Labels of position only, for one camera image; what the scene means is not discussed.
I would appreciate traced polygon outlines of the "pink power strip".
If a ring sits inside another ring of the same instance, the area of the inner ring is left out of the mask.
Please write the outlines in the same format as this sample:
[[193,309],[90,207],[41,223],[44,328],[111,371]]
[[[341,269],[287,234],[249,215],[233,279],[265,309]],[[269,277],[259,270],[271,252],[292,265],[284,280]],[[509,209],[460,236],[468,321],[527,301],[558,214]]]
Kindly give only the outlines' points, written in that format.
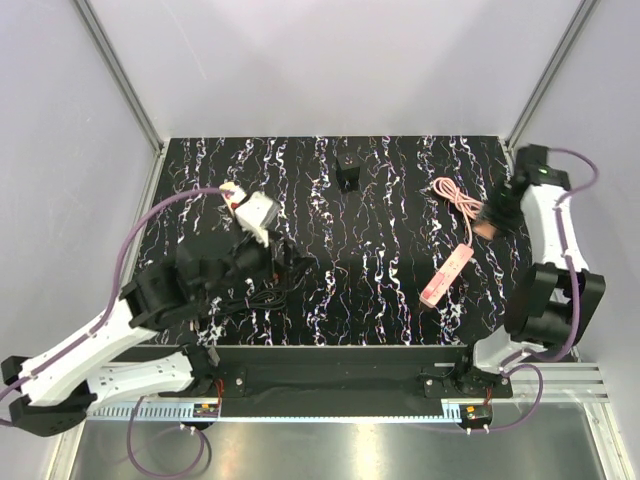
[[469,262],[473,253],[470,246],[459,244],[422,290],[420,301],[429,308],[435,308]]

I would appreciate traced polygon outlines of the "pink plug adapter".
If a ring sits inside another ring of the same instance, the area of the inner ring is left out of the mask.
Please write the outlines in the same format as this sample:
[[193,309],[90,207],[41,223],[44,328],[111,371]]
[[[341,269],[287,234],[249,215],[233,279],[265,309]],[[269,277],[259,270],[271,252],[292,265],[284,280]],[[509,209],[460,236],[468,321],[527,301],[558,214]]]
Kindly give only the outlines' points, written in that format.
[[488,221],[476,222],[473,225],[473,232],[487,241],[492,241],[501,235],[501,231]]

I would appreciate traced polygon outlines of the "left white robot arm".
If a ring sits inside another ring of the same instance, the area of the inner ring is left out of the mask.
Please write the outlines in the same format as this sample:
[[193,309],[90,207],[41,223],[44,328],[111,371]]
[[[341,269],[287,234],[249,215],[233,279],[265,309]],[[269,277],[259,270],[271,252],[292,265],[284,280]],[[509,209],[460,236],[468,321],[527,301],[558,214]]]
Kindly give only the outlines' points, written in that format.
[[182,322],[205,322],[213,300],[224,316],[280,310],[313,260],[278,236],[211,234],[134,275],[113,304],[68,339],[36,357],[10,356],[2,380],[18,396],[1,423],[39,437],[66,432],[101,407],[142,396],[194,397],[218,386],[219,358],[188,342],[155,360],[112,366],[119,355]]

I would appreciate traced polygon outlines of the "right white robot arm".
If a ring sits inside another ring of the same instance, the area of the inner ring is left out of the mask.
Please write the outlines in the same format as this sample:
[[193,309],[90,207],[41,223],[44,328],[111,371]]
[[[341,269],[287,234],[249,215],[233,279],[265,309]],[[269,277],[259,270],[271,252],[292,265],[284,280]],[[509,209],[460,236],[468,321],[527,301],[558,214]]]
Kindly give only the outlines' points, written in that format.
[[574,186],[566,171],[550,166],[552,152],[534,144],[519,148],[511,176],[496,185],[474,221],[474,233],[487,240],[525,227],[532,263],[506,302],[502,326],[477,341],[471,362],[454,371],[463,395],[480,394],[489,374],[504,374],[526,358],[562,360],[604,295],[605,279],[590,271],[581,254],[570,209],[572,198],[593,186],[599,171]]

